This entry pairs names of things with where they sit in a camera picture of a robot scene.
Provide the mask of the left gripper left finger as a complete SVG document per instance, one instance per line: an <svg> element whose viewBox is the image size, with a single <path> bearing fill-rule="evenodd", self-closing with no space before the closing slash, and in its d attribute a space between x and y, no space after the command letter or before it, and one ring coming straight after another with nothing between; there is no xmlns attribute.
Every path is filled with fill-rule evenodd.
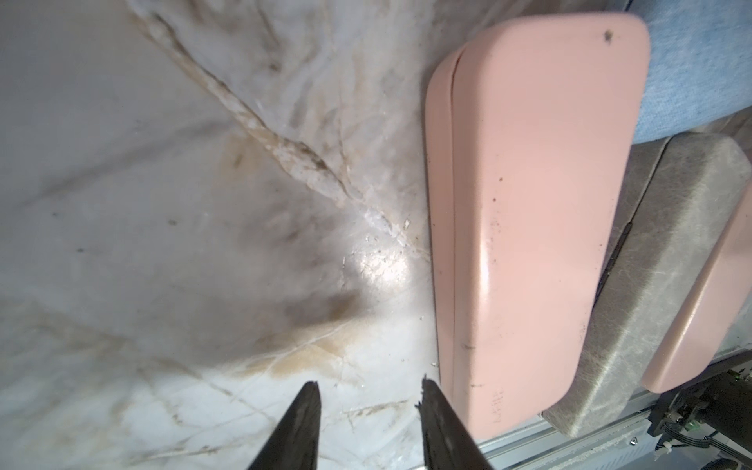
<svg viewBox="0 0 752 470"><path fill-rule="evenodd" d="M318 384L309 381L258 452L249 470L315 470L321 421L321 397Z"/></svg>

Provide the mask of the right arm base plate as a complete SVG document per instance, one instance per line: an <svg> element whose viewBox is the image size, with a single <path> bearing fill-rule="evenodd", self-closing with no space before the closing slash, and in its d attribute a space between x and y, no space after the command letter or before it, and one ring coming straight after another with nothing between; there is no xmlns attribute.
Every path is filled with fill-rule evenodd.
<svg viewBox="0 0 752 470"><path fill-rule="evenodd" d="M751 467L751 375L743 369L663 394L648 420L659 450L718 450L738 469Z"/></svg>

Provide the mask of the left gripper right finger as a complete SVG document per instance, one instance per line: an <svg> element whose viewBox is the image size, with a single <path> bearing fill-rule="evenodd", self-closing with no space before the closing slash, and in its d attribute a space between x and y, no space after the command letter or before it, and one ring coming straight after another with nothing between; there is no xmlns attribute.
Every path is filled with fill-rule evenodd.
<svg viewBox="0 0 752 470"><path fill-rule="evenodd" d="M424 467L432 470L492 470L479 446L452 409L439 385L422 379L418 403Z"/></svg>

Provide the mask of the mint glasses case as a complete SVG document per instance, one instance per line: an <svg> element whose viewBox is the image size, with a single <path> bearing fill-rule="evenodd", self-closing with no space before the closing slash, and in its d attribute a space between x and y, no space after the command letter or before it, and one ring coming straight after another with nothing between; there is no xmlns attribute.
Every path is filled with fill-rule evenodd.
<svg viewBox="0 0 752 470"><path fill-rule="evenodd" d="M579 438L618 418L750 176L748 158L722 134L633 146L575 379L542 414L558 432Z"/></svg>

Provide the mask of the pink glasses case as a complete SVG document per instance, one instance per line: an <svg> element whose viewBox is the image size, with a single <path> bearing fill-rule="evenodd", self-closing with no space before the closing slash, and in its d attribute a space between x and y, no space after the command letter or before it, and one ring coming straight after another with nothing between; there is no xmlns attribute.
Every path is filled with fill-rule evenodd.
<svg viewBox="0 0 752 470"><path fill-rule="evenodd" d="M429 82L441 387L476 440L573 383L649 57L627 13L524 17L479 33Z"/></svg>
<svg viewBox="0 0 752 470"><path fill-rule="evenodd" d="M751 188L746 187L724 232L648 364L642 386L662 394L712 362L751 291Z"/></svg>

